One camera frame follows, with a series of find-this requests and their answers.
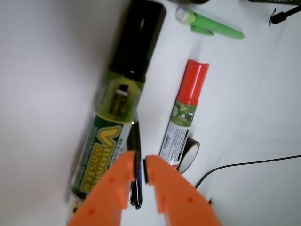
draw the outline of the white table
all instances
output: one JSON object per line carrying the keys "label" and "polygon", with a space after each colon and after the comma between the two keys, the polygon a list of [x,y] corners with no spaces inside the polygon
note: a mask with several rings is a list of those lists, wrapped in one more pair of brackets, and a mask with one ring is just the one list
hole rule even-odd
{"label": "white table", "polygon": [[[224,164],[300,154],[301,14],[269,28],[273,4],[192,6],[246,35],[235,40],[192,33],[175,20],[177,5],[161,2],[167,15],[138,107],[143,157],[159,152],[188,58],[210,63],[194,119],[201,149],[184,174],[192,184]],[[75,152],[127,4],[0,3],[0,225],[65,224]],[[223,225],[300,225],[299,172],[299,160],[226,169],[199,191]],[[142,208],[129,206],[122,225],[164,225],[153,187],[143,185]]]}

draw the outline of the black wire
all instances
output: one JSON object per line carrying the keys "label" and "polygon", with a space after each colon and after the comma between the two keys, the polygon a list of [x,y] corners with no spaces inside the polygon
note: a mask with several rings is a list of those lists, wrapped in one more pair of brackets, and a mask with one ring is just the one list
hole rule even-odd
{"label": "black wire", "polygon": [[232,166],[243,166],[243,165],[251,165],[251,164],[258,164],[258,163],[265,163],[265,162],[271,162],[271,161],[281,161],[281,160],[287,160],[287,159],[294,159],[294,158],[301,158],[301,155],[294,155],[294,156],[290,156],[290,157],[285,157],[285,158],[280,158],[280,159],[270,159],[270,160],[264,160],[264,161],[252,161],[252,162],[244,162],[244,163],[237,163],[237,164],[231,164],[231,165],[226,165],[226,166],[220,166],[218,168],[215,168],[211,171],[209,171],[208,173],[206,173],[197,183],[196,185],[196,189],[200,186],[200,184],[205,180],[205,178],[220,169],[223,168],[227,168],[227,167],[232,167]]}

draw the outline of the green pen cap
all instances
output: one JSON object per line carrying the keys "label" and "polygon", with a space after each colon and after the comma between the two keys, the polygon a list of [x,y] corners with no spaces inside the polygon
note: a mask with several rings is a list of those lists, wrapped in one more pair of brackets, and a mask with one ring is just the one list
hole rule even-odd
{"label": "green pen cap", "polygon": [[183,8],[177,9],[175,16],[181,23],[190,24],[191,30],[194,32],[207,35],[214,35],[216,32],[235,39],[245,38],[245,35],[240,31]]}

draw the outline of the green marker label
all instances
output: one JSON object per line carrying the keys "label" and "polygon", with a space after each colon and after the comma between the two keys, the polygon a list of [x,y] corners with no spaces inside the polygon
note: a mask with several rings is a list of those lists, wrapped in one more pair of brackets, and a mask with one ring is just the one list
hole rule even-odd
{"label": "green marker label", "polygon": [[72,190],[85,198],[123,154],[143,83],[109,72],[96,106]]}
{"label": "green marker label", "polygon": [[187,105],[176,101],[173,113],[163,140],[160,157],[170,165],[180,164],[188,131],[191,127],[196,105]]}

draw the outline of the orange plastic claw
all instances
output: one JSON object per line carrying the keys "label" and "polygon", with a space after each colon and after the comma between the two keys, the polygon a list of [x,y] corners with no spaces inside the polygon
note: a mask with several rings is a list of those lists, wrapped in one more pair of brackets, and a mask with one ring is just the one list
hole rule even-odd
{"label": "orange plastic claw", "polygon": [[207,200],[163,159],[152,155],[143,163],[146,181],[155,188],[158,213],[164,213],[167,226],[221,226]]}
{"label": "orange plastic claw", "polygon": [[127,151],[105,173],[68,226],[119,226],[127,208],[129,182],[135,180],[135,151]]}

